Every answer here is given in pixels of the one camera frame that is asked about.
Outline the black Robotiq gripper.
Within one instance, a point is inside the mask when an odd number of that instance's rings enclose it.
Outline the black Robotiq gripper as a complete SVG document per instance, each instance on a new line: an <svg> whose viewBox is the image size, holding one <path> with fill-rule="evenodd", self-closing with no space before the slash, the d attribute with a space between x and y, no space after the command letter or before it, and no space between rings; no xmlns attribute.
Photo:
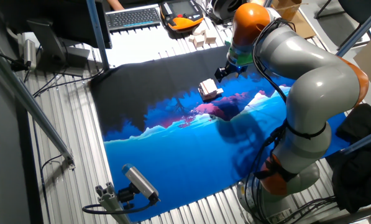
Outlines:
<svg viewBox="0 0 371 224"><path fill-rule="evenodd" d="M229 61L226 62L224 67L217 68L214 76L217 78L217 81L219 83L222 82L224 78L226 78L228 75L232 73L236 73L240 75L241 73L245 72L247 70L247 66L238 66L230 63Z"/></svg>

